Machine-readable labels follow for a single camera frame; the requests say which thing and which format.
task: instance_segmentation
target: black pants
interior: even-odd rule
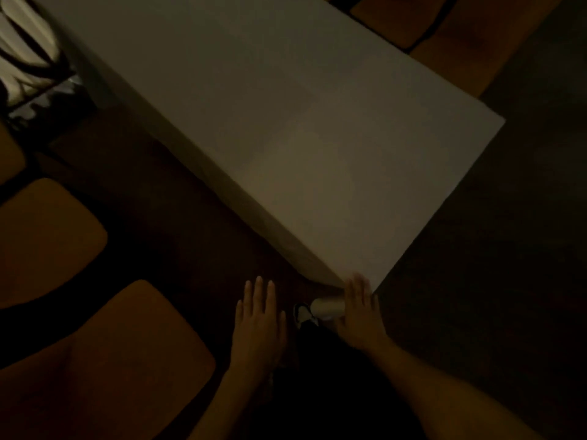
[[[336,334],[307,321],[297,348],[300,371],[275,371],[274,399],[255,413],[249,438],[426,438],[387,378]]]

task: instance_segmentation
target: person's left hand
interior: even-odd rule
[[[257,277],[255,291],[245,284],[245,296],[237,303],[230,368],[241,380],[256,388],[275,369],[287,344],[285,312],[276,315],[275,284],[267,284],[263,309],[263,278]]]

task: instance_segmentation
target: shoe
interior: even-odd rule
[[[293,308],[293,319],[297,328],[302,327],[302,323],[306,321],[312,321],[312,323],[318,325],[318,319],[312,315],[309,305],[306,303],[297,303]]]

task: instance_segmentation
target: dark floor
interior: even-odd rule
[[[379,287],[401,345],[498,399],[538,432],[587,429],[586,0],[565,0],[484,95],[508,123]],[[313,284],[122,110],[55,142],[74,170],[44,169],[116,216],[144,277],[226,366],[246,279],[275,280],[283,308]],[[160,438],[182,438],[212,381]]]

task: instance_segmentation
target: white table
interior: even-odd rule
[[[377,287],[503,125],[323,0],[37,0],[300,273]]]

